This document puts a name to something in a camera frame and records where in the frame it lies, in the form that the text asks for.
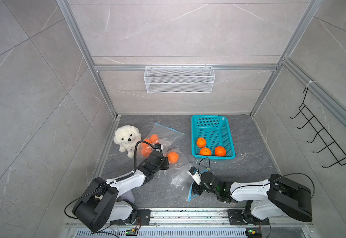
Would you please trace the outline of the orange seven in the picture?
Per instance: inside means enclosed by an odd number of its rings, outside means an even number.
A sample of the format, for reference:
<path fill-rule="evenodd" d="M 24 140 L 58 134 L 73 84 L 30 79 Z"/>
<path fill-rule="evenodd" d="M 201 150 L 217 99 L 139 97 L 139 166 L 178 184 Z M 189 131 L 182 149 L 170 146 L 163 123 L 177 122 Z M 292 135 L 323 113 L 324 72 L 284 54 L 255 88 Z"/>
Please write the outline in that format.
<path fill-rule="evenodd" d="M 149 155 L 151 154 L 151 152 L 152 152 L 152 148 L 151 147 L 142 147 L 142 149 L 141 149 L 141 155 L 144 158 L 148 158 Z"/>

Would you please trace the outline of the clear zip-top bag blue seal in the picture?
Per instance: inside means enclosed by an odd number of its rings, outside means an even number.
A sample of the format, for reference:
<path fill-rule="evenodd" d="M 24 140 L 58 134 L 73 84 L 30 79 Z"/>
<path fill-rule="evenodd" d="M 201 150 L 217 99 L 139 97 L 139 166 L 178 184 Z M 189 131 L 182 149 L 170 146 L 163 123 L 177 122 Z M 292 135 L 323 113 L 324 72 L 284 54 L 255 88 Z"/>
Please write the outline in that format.
<path fill-rule="evenodd" d="M 188 170 L 194 165 L 191 164 L 186 156 L 180 151 L 179 148 L 171 149 L 175 151 L 179 156 L 179 160 L 175 164 L 169 163 L 167 170 L 160 170 L 157 173 L 159 180 L 170 187 L 176 194 L 180 195 L 184 200 L 191 201 L 197 195 L 192 193 L 193 178 L 188 174 Z"/>

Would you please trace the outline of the aluminium mounting rail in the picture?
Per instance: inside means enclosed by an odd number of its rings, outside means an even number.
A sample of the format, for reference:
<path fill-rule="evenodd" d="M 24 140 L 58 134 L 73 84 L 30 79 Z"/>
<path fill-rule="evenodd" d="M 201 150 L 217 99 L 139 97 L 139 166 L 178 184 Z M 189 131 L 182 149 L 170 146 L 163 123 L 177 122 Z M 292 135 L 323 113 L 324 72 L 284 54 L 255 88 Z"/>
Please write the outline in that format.
<path fill-rule="evenodd" d="M 233 227 L 229 224 L 227 210 L 232 208 L 142 208 L 151 210 L 149 226 L 162 227 Z M 294 220 L 287 216 L 268 218 L 270 225 L 240 225 L 246 228 L 312 228 L 312 223 Z"/>

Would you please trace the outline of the teal plastic basket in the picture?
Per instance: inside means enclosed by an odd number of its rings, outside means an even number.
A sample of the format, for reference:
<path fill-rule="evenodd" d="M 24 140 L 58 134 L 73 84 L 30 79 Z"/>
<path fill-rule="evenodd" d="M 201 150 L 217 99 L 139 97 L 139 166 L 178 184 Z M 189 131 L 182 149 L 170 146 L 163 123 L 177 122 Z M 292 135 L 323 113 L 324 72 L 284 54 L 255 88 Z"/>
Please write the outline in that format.
<path fill-rule="evenodd" d="M 198 138 L 206 140 L 206 148 L 212 154 L 208 157 L 211 160 L 232 160 L 235 158 L 231 130 L 228 119 L 224 116 L 194 115 L 191 118 L 191 152 L 195 158 L 202 159 L 201 148 L 197 146 Z M 216 156 L 215 149 L 223 147 L 226 150 L 225 156 Z"/>

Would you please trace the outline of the orange three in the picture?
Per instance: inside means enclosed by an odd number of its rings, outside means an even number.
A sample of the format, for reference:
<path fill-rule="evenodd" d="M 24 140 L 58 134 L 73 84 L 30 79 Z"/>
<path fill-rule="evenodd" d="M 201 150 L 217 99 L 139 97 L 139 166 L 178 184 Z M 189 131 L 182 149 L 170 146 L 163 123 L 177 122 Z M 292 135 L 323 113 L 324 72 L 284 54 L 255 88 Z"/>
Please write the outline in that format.
<path fill-rule="evenodd" d="M 199 137 L 196 141 L 196 145 L 199 148 L 204 148 L 207 145 L 207 141 L 205 138 L 203 137 Z"/>

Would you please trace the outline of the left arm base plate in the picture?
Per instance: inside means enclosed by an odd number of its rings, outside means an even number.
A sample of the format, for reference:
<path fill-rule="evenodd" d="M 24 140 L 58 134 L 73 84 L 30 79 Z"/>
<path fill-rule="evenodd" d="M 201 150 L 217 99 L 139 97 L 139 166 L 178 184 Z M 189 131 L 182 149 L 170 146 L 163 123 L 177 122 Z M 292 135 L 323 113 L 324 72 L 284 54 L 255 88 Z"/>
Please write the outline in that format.
<path fill-rule="evenodd" d="M 111 224 L 120 226 L 149 226 L 151 219 L 150 209 L 140 209 L 133 212 L 126 220 L 111 221 Z"/>

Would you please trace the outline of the orange two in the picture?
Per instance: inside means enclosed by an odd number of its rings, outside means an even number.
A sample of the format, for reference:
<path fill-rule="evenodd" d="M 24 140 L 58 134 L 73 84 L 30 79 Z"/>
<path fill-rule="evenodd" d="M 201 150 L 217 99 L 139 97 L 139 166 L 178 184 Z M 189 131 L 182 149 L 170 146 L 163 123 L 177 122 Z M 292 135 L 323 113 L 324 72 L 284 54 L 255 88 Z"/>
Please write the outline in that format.
<path fill-rule="evenodd" d="M 207 148 L 207 147 L 203 147 L 201 148 L 200 152 L 199 152 L 199 155 L 201 156 L 211 156 L 212 155 L 212 151 Z"/>

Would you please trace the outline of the orange five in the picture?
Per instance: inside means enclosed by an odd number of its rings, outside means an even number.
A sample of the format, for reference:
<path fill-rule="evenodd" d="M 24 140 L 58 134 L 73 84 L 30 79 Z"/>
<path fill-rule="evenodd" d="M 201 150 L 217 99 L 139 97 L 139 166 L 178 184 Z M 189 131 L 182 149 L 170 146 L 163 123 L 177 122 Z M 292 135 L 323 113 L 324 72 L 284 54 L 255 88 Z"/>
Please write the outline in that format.
<path fill-rule="evenodd" d="M 149 146 L 150 144 L 152 144 L 152 141 L 148 138 L 144 139 L 143 141 L 144 141 L 144 143 L 142 144 L 143 146 Z"/>

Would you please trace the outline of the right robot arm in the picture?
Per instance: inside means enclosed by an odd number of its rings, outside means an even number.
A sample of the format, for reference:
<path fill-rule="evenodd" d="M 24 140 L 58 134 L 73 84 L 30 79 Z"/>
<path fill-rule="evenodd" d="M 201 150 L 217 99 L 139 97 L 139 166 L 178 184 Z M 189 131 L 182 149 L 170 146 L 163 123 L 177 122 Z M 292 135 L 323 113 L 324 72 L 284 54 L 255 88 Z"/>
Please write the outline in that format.
<path fill-rule="evenodd" d="M 222 181 L 210 171 L 199 173 L 195 168 L 188 174 L 194 180 L 191 192 L 195 195 L 208 192 L 225 204 L 245 202 L 242 216 L 247 224 L 285 215 L 306 223 L 313 220 L 311 190 L 287 175 L 271 174 L 266 180 L 240 183 Z"/>

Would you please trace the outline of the orange six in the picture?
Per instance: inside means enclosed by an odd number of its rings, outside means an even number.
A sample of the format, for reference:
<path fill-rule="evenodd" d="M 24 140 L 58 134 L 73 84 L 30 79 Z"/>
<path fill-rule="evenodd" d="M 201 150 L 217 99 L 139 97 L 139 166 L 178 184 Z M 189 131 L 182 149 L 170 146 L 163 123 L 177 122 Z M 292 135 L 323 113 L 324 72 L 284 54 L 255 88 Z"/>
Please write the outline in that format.
<path fill-rule="evenodd" d="M 151 135 L 149 139 L 151 141 L 151 144 L 159 143 L 159 137 L 156 134 Z"/>

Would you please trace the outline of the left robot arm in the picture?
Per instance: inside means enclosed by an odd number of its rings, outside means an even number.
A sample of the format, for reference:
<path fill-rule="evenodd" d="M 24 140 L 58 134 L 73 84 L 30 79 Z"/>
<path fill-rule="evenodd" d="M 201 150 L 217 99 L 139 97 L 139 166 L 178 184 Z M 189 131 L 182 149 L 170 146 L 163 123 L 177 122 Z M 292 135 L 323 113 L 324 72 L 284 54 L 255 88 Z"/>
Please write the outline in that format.
<path fill-rule="evenodd" d="M 151 181 L 160 170 L 169 168 L 169 159 L 159 150 L 153 150 L 149 157 L 134 169 L 115 179 L 95 178 L 76 199 L 72 209 L 75 218 L 90 231 L 98 232 L 107 222 L 123 221 L 133 224 L 137 206 L 127 198 L 121 198 L 132 189 Z"/>

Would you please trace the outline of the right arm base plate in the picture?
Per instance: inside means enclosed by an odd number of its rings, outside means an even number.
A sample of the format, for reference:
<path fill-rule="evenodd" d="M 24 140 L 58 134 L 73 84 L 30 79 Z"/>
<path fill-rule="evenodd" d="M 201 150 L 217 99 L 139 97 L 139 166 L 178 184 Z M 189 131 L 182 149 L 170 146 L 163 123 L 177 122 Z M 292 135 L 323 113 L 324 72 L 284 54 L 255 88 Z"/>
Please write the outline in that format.
<path fill-rule="evenodd" d="M 227 210 L 227 217 L 229 220 L 229 224 L 232 226 L 240 226 L 240 225 L 270 225 L 270 221 L 268 218 L 264 220 L 260 220 L 255 218 L 249 213 L 244 214 L 243 209 L 229 209 Z"/>

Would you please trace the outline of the orange four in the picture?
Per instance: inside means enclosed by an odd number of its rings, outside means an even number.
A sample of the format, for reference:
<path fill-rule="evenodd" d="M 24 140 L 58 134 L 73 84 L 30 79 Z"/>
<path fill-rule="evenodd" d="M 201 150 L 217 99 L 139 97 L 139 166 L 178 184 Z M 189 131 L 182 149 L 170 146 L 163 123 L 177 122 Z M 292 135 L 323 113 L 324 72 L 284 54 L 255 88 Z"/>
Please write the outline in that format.
<path fill-rule="evenodd" d="M 171 151 L 167 154 L 168 157 L 168 161 L 170 164 L 175 164 L 178 162 L 180 156 L 175 152 L 175 151 Z"/>

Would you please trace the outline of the orange one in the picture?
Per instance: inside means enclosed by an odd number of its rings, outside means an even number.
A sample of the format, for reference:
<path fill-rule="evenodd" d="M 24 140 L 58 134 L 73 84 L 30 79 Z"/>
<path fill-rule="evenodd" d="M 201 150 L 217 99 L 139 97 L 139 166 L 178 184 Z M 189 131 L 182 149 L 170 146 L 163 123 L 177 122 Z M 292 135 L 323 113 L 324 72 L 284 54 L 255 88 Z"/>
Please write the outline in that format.
<path fill-rule="evenodd" d="M 218 157 L 225 157 L 227 155 L 227 151 L 224 147 L 218 146 L 215 148 L 214 155 Z"/>

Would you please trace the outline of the white plush dog toy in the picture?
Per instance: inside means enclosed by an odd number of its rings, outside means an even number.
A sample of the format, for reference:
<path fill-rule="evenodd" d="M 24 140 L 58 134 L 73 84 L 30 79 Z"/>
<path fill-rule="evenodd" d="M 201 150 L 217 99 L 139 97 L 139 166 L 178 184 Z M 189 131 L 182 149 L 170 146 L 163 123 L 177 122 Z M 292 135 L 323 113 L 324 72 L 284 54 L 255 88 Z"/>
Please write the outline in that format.
<path fill-rule="evenodd" d="M 135 146 L 141 141 L 141 133 L 134 126 L 122 126 L 115 131 L 113 141 L 121 153 L 127 152 L 128 158 L 133 158 Z"/>

